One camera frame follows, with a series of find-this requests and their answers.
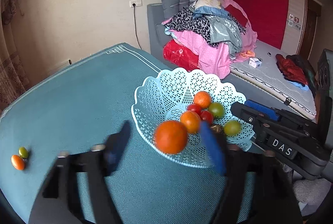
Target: pink blanket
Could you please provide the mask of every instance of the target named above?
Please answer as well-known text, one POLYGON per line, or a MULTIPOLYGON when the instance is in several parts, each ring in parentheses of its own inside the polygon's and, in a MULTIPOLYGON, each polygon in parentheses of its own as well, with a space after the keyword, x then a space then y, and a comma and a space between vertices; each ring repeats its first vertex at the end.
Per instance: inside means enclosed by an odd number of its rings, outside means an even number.
MULTIPOLYGON (((222 3, 224 8, 228 5, 233 5, 235 8, 239 9, 244 17, 247 18, 242 7, 236 2, 233 0, 225 0, 222 3)), ((232 61, 229 55, 229 46, 225 43, 219 44, 218 47, 211 47, 201 35, 192 31, 177 32, 175 30, 170 30, 170 32, 173 32, 178 42, 199 56, 198 66, 206 74, 216 74, 220 79, 223 79, 230 73, 229 66, 232 62, 237 63, 247 60, 247 58, 237 55, 236 59, 232 61)), ((250 21, 246 24, 245 35, 241 33, 241 37, 242 52, 247 50, 253 51, 256 47, 255 42, 257 41, 257 33, 252 30, 250 21)))

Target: teal tablecloth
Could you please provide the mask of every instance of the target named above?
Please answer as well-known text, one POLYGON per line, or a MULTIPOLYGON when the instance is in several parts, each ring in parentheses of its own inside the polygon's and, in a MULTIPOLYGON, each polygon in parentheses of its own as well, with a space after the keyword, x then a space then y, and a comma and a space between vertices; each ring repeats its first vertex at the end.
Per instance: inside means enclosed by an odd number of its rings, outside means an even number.
MULTIPOLYGON (((148 53, 123 43, 47 78, 3 112, 0 189, 26 223, 59 151, 87 151, 119 131, 126 119, 131 121, 132 137, 118 170, 105 179, 124 223, 208 223, 225 179, 213 169, 185 167, 157 154, 132 119, 135 89, 165 68, 148 53), (14 169, 10 161, 20 146, 32 150, 24 171, 14 169)), ((78 179, 84 214, 94 221, 86 174, 78 179)), ((240 220, 248 214, 253 181, 249 174, 240 220)))

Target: wooden door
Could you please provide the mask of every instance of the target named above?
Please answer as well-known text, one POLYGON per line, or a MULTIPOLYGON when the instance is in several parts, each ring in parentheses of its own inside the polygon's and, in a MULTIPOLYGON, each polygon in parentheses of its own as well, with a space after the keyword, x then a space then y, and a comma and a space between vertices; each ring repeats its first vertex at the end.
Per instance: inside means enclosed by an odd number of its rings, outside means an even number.
POLYGON ((311 52, 314 35, 316 32, 316 26, 317 26, 317 13, 308 8, 305 27, 304 27, 304 37, 302 45, 299 50, 299 54, 305 60, 308 60, 311 52))

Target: orange tomato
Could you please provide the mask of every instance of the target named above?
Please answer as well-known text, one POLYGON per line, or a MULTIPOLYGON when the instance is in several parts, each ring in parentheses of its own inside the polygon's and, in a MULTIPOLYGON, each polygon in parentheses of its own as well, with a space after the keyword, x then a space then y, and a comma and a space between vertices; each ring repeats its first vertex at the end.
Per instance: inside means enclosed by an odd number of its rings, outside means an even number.
POLYGON ((211 104, 211 96, 205 91, 197 92, 193 98, 193 103, 200 105, 201 108, 208 108, 211 104))
POLYGON ((185 125, 178 121, 165 121, 155 130, 154 143, 157 149, 165 154, 181 152, 188 142, 185 125))
POLYGON ((180 116, 180 122, 183 123, 188 133, 195 134, 200 129, 200 117, 194 111, 186 111, 180 116))
POLYGON ((18 169, 18 170, 24 169, 25 163, 24 163, 23 159, 20 158, 18 155, 16 155, 16 154, 12 155, 11 162, 15 169, 18 169))

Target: gray mattress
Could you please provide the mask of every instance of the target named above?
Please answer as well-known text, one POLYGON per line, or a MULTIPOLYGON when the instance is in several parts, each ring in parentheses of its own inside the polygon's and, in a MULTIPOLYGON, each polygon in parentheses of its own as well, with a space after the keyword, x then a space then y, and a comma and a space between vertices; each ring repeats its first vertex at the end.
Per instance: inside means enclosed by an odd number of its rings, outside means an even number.
POLYGON ((292 85, 284 79, 276 66, 275 55, 281 54, 286 57, 288 54, 259 40, 256 45, 255 56, 262 59, 262 65, 253 68, 247 60, 243 63, 232 63, 230 71, 283 102, 286 98, 290 98, 291 103, 289 105, 301 115, 312 120, 316 115, 316 107, 311 91, 304 91, 292 85))

